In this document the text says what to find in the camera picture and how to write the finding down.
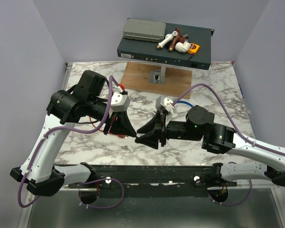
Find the blue cable lock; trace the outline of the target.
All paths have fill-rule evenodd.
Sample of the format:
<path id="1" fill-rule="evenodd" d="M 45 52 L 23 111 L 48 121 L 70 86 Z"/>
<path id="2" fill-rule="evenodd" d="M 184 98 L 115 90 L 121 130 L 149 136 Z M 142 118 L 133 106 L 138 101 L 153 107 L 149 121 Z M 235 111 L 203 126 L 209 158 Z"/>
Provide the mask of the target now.
<path id="1" fill-rule="evenodd" d="M 179 104 L 185 104 L 185 105 L 188 105 L 188 106 L 190 106 L 190 107 L 194 107 L 194 105 L 190 104 L 190 103 L 187 102 L 187 101 L 181 101 L 181 100 L 179 100 L 177 103 L 179 103 Z"/>

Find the dark blue network switch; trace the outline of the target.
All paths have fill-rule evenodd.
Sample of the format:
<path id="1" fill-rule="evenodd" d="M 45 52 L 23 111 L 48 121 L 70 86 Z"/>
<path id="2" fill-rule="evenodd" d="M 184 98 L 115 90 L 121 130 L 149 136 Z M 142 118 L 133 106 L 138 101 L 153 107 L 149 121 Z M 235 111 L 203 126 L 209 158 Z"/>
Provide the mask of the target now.
<path id="1" fill-rule="evenodd" d="M 158 49 L 157 45 L 159 42 L 139 41 L 122 37 L 117 48 L 118 56 L 175 66 L 192 67 L 203 70 L 209 69 L 211 64 L 211 37 L 213 35 L 213 30 L 210 28 L 164 23 L 166 24 L 164 39 L 167 34 L 172 33 L 175 28 L 178 27 L 181 35 L 189 35 L 186 42 L 200 45 L 199 51 L 195 55 L 191 55 L 187 52 L 181 53 L 175 49 L 170 52 L 169 45 L 172 40 L 162 49 Z"/>

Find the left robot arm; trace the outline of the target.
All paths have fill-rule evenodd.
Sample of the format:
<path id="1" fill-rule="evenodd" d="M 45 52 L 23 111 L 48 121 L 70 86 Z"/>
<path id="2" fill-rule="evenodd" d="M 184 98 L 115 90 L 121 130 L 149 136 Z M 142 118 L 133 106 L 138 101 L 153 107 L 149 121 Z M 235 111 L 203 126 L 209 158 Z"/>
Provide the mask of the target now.
<path id="1" fill-rule="evenodd" d="M 91 70 L 83 72 L 79 82 L 68 91 L 51 96 L 39 138 L 26 161 L 10 175 L 35 196 L 53 196 L 64 185 L 95 184 L 95 170 L 82 162 L 56 166 L 55 160 L 70 132 L 95 133 L 103 128 L 112 133 L 136 137 L 127 116 L 130 100 L 122 84 L 113 76 L 106 78 Z"/>

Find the wooden base board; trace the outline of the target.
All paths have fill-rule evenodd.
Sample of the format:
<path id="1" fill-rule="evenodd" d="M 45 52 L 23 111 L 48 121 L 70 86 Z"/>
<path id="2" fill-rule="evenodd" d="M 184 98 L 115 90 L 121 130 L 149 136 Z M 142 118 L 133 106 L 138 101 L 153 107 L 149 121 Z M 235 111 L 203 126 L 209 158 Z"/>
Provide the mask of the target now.
<path id="1" fill-rule="evenodd" d="M 159 70 L 163 82 L 154 83 L 154 72 Z M 126 89 L 178 97 L 191 87 L 192 71 L 128 62 L 123 73 L 121 84 Z"/>

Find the white pvc elbow fitting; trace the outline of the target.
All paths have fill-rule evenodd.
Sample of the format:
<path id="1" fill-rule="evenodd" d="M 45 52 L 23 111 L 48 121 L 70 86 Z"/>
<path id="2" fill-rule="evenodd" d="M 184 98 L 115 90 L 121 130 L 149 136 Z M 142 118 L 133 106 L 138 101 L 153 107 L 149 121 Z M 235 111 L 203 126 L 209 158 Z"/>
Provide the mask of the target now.
<path id="1" fill-rule="evenodd" d="M 186 53 L 186 52 L 188 52 L 190 47 L 191 47 L 191 44 L 189 42 L 186 42 L 186 41 L 183 43 L 178 42 L 175 45 L 175 50 L 178 52 L 181 52 L 181 53 Z"/>

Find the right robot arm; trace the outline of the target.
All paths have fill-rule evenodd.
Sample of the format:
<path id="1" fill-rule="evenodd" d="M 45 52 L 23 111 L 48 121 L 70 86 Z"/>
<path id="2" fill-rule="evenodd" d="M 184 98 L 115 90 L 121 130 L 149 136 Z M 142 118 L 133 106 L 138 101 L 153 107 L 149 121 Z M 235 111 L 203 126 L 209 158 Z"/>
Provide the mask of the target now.
<path id="1" fill-rule="evenodd" d="M 198 105 L 187 112 L 184 122 L 168 122 L 168 115 L 164 110 L 157 111 L 137 131 L 141 136 L 135 142 L 158 149 L 169 139 L 201 141 L 202 149 L 207 152 L 251 159 L 251 162 L 242 164 L 214 164 L 214 171 L 209 174 L 212 185 L 255 179 L 285 187 L 285 147 L 253 139 L 232 127 L 215 123 L 215 115 Z"/>

